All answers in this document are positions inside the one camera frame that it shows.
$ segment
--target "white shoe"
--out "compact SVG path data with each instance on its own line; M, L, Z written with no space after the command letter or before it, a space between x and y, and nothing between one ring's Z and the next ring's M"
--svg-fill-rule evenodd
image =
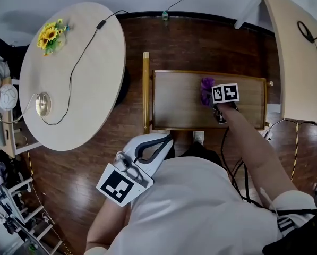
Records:
M194 142L199 142L201 145L204 143L204 131L203 130L194 130L193 133Z

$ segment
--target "person's left arm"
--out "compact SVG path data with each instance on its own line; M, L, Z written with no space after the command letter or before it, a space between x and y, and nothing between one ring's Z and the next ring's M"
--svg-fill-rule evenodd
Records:
M108 249L123 229L129 206L120 207L109 199L106 199L102 208L93 221L87 238L86 250L94 247Z

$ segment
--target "black baseboard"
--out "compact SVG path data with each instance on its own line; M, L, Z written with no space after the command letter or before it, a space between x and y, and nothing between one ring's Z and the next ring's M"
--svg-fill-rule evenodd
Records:
M205 13L196 13L196 12L184 12L184 11L169 11L169 16L171 17L185 17L185 18L197 18L197 19L205 19L214 22L228 24L230 26L234 26L236 20L217 16L212 14L205 14ZM124 13L116 15L119 20L129 19L129 18L142 18L142 17L159 17L162 16L162 11L143 11L143 12L134 12L134 13ZM250 24L250 23L243 23L240 29L249 29L259 33L263 33L272 37L275 37L274 32L259 27L258 25Z

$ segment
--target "lamp base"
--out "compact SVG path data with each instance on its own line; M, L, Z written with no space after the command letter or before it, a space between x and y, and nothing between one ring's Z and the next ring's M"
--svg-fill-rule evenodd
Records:
M40 117L44 117L49 114L51 110L51 98L45 93L41 92L36 99L36 111Z

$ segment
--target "white t-shirt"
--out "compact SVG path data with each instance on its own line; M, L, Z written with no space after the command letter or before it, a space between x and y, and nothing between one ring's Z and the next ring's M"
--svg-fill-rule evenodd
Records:
M242 201L227 172L205 159L166 160L153 178L110 248L92 248L86 255L262 254L264 246L311 218L278 218ZM300 191L279 195L273 205L277 210L315 209L314 199Z

